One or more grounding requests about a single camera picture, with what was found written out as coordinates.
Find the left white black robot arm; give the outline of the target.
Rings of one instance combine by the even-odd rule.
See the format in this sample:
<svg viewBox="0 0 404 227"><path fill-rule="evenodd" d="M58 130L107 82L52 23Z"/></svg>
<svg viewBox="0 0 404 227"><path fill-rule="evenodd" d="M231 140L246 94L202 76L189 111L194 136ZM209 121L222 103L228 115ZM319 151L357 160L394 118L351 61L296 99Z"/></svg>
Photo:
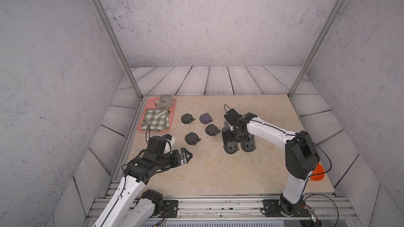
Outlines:
<svg viewBox="0 0 404 227"><path fill-rule="evenodd" d="M188 164L193 154L173 149L175 137L169 134L149 137L146 143L146 149L123 165L118 188L93 226L140 227L153 216L167 217L163 195L144 189L154 175Z"/></svg>

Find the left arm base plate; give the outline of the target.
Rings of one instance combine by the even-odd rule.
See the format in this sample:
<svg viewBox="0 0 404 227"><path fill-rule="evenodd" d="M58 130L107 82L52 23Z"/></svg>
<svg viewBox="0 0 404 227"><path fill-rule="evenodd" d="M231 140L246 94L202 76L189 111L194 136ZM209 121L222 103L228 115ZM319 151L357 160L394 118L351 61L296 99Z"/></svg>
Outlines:
<svg viewBox="0 0 404 227"><path fill-rule="evenodd" d="M162 200L155 204L152 217L176 218L178 215L178 200Z"/></svg>

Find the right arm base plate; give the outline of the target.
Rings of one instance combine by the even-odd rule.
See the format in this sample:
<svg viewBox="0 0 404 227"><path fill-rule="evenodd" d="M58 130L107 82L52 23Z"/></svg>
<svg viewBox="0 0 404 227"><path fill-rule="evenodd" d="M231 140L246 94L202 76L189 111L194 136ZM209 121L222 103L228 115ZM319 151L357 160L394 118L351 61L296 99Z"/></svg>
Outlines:
<svg viewBox="0 0 404 227"><path fill-rule="evenodd" d="M261 213L265 217L272 217L272 218L281 218L281 217L287 217L287 218L309 218L311 217L310 212L307 208L302 207L300 209L297 209L292 215L286 215L281 212L281 207L279 205L279 200L275 199L267 199L263 200L263 207L261 209Z"/></svg>

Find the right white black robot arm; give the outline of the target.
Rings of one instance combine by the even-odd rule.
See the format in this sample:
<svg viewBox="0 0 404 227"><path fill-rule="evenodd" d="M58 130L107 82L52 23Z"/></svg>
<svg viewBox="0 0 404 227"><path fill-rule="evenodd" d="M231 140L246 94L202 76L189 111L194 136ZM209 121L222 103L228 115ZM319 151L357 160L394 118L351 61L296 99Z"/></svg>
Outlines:
<svg viewBox="0 0 404 227"><path fill-rule="evenodd" d="M278 205L283 215L292 216L304 204L303 194L307 181L320 163L320 156L309 133L281 129L253 113L241 115L234 109L226 111L224 118L228 126L222 132L222 138L224 150L228 154L234 154L240 149L254 151L256 136L284 151L289 176Z"/></svg>

